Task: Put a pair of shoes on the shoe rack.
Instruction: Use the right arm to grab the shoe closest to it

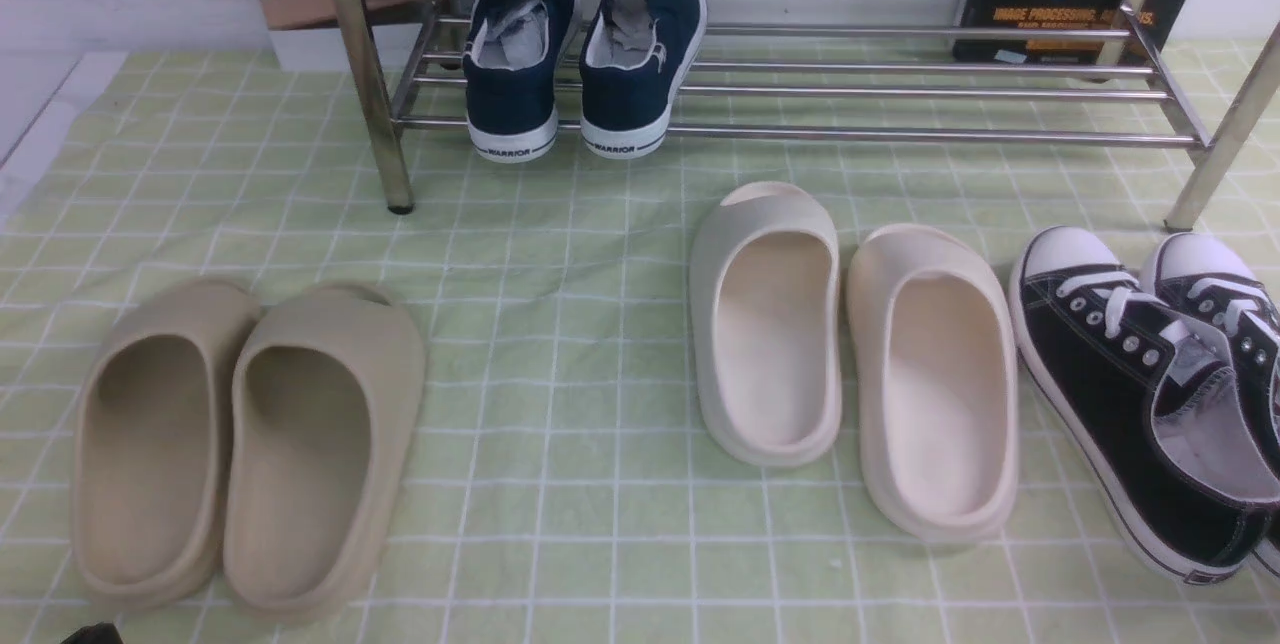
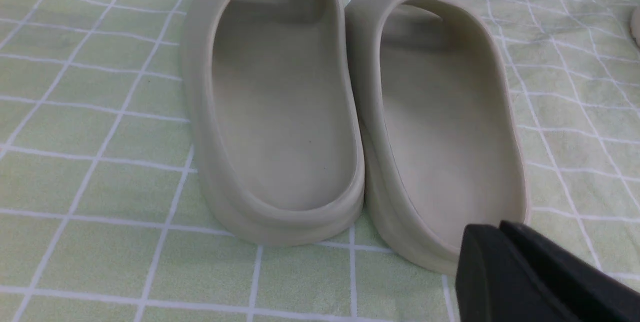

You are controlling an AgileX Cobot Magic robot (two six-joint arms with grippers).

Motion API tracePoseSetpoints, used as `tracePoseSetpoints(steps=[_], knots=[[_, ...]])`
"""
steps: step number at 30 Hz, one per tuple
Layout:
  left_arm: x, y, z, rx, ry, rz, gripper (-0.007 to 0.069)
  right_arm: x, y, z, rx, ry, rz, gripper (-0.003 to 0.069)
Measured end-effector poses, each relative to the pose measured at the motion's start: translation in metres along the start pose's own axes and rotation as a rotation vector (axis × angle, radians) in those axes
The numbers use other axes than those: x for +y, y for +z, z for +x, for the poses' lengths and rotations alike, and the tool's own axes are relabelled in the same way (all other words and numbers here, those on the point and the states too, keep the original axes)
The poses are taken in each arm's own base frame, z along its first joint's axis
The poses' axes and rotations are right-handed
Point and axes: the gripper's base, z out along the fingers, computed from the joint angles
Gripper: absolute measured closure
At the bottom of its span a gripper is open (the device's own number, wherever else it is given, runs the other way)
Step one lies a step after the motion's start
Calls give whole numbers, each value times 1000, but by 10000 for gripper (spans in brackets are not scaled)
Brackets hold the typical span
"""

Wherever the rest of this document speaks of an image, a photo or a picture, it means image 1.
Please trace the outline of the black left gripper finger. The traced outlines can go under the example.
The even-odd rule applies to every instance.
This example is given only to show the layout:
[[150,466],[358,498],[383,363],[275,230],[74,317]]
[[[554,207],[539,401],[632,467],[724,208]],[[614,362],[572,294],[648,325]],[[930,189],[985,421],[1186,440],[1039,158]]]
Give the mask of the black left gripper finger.
[[123,644],[122,635],[113,622],[86,625],[61,640],[61,644]]

